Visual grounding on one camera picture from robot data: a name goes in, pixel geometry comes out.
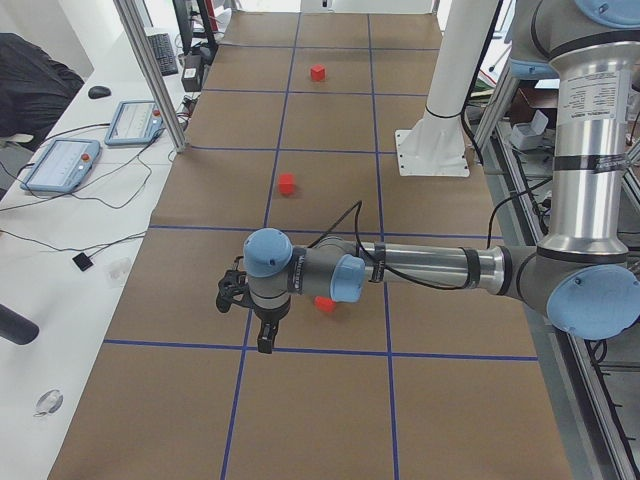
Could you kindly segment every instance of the desk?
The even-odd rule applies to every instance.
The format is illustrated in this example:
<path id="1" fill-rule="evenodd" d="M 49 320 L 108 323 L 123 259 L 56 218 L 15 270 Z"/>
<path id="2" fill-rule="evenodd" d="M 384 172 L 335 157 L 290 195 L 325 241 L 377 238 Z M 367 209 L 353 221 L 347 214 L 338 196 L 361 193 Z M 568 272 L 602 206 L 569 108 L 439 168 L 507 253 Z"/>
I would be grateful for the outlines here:
<path id="1" fill-rule="evenodd" d="M 180 76 L 164 77 L 175 106 L 184 95 Z M 94 85 L 108 86 L 112 95 L 90 100 L 87 91 Z M 123 35 L 51 134 L 109 122 L 119 101 L 147 98 L 151 93 Z M 104 128 L 84 130 L 74 136 L 102 140 L 105 132 Z M 0 228 L 61 248 L 82 248 L 142 232 L 171 168 L 168 155 L 172 149 L 164 134 L 142 155 L 153 173 L 140 194 L 121 210 L 96 201 L 64 197 L 0 212 Z M 140 147 L 103 148 L 88 179 L 126 163 L 139 150 Z M 143 165 L 133 162 L 80 195 L 119 205 L 138 189 L 146 174 Z M 0 209 L 34 201 L 15 183 Z M 0 234 L 0 302 L 40 327 L 38 338 L 26 346 L 0 340 L 0 478 L 47 477 L 122 293 L 122 286 L 113 286 L 109 281 L 106 268 L 123 258 L 133 262 L 140 243 L 135 240 L 113 246 L 95 257 L 92 268 L 81 272 L 71 261 L 75 253 L 51 252 Z M 34 417 L 38 398 L 51 389 L 59 389 L 64 395 L 62 407 L 53 415 Z"/>

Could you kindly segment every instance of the computer mouse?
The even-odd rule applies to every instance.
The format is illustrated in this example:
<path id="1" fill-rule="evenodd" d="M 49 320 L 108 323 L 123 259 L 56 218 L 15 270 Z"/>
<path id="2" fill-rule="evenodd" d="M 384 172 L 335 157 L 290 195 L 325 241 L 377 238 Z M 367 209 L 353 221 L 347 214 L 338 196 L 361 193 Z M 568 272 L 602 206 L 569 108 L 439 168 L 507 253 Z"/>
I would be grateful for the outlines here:
<path id="1" fill-rule="evenodd" d="M 96 98 L 108 97 L 111 95 L 111 90 L 107 87 L 103 87 L 101 85 L 96 85 L 95 87 L 91 87 L 89 89 L 89 98 L 95 100 Z"/>

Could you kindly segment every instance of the black clothing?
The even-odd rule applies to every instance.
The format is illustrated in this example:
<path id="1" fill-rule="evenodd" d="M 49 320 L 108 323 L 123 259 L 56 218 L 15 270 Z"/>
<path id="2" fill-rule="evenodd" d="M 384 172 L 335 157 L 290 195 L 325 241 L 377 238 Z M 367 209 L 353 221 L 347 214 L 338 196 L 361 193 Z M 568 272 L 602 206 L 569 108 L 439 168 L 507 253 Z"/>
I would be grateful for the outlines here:
<path id="1" fill-rule="evenodd" d="M 84 84 L 73 70 L 14 33 L 0 33 L 0 137 L 28 133 L 35 149 Z"/>

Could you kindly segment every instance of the red block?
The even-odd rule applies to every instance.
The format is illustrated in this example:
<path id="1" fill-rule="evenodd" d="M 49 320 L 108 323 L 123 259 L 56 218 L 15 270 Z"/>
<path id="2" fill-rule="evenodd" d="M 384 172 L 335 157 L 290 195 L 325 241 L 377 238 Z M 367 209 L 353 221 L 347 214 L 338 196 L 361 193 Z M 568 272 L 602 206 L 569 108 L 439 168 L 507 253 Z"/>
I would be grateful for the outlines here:
<path id="1" fill-rule="evenodd" d="M 281 173 L 278 177 L 278 191 L 288 197 L 296 191 L 296 182 L 293 173 Z"/>
<path id="2" fill-rule="evenodd" d="M 311 80 L 314 82 L 321 82 L 326 76 L 324 65 L 314 65 L 311 67 Z"/>
<path id="3" fill-rule="evenodd" d="M 333 313 L 338 305 L 336 302 L 326 297 L 316 297 L 313 303 L 318 310 L 325 313 Z"/>

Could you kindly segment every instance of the black connector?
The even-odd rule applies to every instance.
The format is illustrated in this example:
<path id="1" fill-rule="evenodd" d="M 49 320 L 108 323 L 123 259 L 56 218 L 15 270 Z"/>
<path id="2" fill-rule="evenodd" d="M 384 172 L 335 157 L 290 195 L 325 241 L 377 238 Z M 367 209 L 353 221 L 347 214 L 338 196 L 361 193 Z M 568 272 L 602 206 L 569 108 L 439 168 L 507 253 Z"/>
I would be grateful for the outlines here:
<path id="1" fill-rule="evenodd" d="M 93 267 L 93 262 L 89 257 L 87 257 L 84 252 L 81 252 L 73 257 L 73 263 L 75 263 L 82 272 L 88 270 L 90 267 Z"/>

